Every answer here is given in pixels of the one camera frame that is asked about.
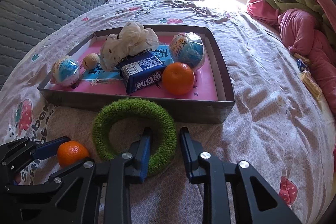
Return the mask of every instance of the pink blanket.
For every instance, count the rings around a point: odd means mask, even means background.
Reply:
[[[309,13],[291,9],[278,17],[282,43],[291,54],[307,56],[310,71],[336,115],[336,53],[327,37],[317,28],[317,20]]]
[[[328,17],[331,26],[336,30],[336,6],[332,0],[316,0]],[[307,56],[311,61],[310,71],[336,117],[336,53],[330,47],[327,37],[318,30],[317,20],[309,13],[291,9],[278,16],[279,11],[271,7],[265,0],[248,0],[248,13],[277,27],[274,21],[278,17],[279,31],[284,46],[290,53]]]

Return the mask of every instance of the green fuzzy ring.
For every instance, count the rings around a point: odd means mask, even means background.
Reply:
[[[112,160],[117,153],[109,141],[109,131],[114,123],[126,117],[148,118],[158,122],[163,134],[162,144],[150,156],[148,175],[161,172],[172,160],[177,144],[174,120],[156,103],[142,99],[122,99],[105,106],[93,121],[92,137],[102,160]]]

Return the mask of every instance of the mandarin orange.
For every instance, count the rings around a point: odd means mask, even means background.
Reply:
[[[193,70],[186,64],[175,62],[169,64],[162,74],[164,88],[174,95],[184,95],[191,91],[195,81]]]
[[[62,143],[57,150],[57,160],[62,168],[89,156],[87,149],[76,141]]]

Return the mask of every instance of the bedsheet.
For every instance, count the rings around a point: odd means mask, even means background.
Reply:
[[[208,27],[228,66],[236,104],[223,124],[176,123],[176,128],[188,126],[191,136],[222,160],[251,162],[303,223],[314,223],[332,199],[335,120],[325,101],[318,104],[299,80],[278,34],[245,10],[234,0],[109,0],[79,16],[37,44],[4,84],[0,143],[25,136],[43,143],[67,135],[100,161],[91,138],[96,113],[47,104],[37,90],[53,62],[93,31],[129,20]],[[143,119],[119,121],[110,141],[126,150],[144,126],[156,128]],[[21,183],[43,183],[57,170],[56,157],[33,162],[21,172]],[[132,185],[130,195],[133,223],[202,222],[202,186],[189,184],[179,147],[164,172]]]

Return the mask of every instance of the green blanket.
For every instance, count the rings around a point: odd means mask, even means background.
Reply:
[[[300,9],[313,15],[321,26],[321,31],[327,36],[330,45],[336,49],[336,34],[322,7],[316,0],[266,0],[274,9],[281,13],[289,9]]]

